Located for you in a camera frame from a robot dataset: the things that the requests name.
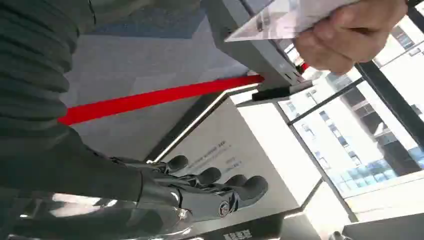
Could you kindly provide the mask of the person's hand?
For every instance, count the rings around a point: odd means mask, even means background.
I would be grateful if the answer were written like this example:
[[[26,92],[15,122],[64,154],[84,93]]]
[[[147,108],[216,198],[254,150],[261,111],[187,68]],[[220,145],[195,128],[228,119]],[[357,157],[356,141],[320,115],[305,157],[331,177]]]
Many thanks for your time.
[[[334,10],[293,43],[310,67],[343,75],[375,58],[407,11],[405,0],[360,0]]]

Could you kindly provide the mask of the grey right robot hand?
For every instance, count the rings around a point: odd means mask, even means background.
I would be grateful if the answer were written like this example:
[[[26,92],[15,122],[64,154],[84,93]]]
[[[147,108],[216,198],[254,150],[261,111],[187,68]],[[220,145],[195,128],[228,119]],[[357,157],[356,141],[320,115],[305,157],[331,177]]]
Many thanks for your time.
[[[3,240],[148,240],[248,208],[268,191],[259,176],[175,176],[187,160],[136,164],[85,145],[70,127],[0,127]]]

